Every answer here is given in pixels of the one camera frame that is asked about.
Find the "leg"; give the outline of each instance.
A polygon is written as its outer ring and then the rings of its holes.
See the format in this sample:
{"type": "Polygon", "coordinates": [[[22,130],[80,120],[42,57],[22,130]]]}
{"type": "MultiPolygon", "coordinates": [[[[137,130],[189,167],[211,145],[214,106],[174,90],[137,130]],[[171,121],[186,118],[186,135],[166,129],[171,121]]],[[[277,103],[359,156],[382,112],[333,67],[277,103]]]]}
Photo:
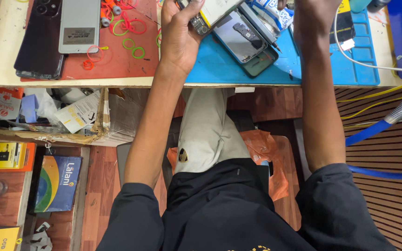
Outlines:
{"type": "Polygon", "coordinates": [[[218,161],[229,157],[238,158],[236,154],[229,153],[240,148],[240,144],[235,142],[238,139],[246,149],[235,125],[226,115],[228,93],[227,89],[219,88],[183,89],[186,107],[181,123],[175,173],[204,172],[218,161]],[[187,158],[183,155],[180,161],[179,155],[184,154],[184,151],[187,158]]]}

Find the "wooden floor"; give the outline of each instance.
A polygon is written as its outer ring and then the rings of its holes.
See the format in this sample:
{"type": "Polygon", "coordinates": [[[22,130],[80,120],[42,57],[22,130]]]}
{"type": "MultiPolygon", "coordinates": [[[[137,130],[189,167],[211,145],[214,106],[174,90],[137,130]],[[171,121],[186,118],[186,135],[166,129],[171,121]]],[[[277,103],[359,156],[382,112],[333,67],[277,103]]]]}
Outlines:
{"type": "MultiPolygon", "coordinates": [[[[302,90],[300,88],[256,88],[254,93],[238,93],[229,98],[228,109],[250,110],[254,122],[301,117],[302,115],[302,90]]],[[[175,109],[174,117],[182,116],[185,103],[180,98],[175,109]]],[[[277,141],[280,149],[289,152],[289,142],[283,137],[277,141]]],[[[283,162],[292,167],[292,154],[285,154],[283,162]]],[[[86,187],[85,212],[82,230],[80,250],[93,251],[100,242],[106,230],[111,205],[117,193],[120,191],[119,174],[116,163],[115,147],[92,146],[89,162],[88,181],[86,187]]],[[[288,180],[293,180],[295,168],[286,171],[288,180]]],[[[298,192],[298,184],[289,188],[292,194],[289,198],[283,198],[275,203],[276,211],[295,229],[300,227],[300,213],[293,197],[298,192]],[[294,215],[288,211],[297,211],[294,215]]],[[[158,181],[154,191],[160,201],[165,201],[163,180],[158,181]]],[[[160,204],[161,213],[165,205],[160,204]]]]}

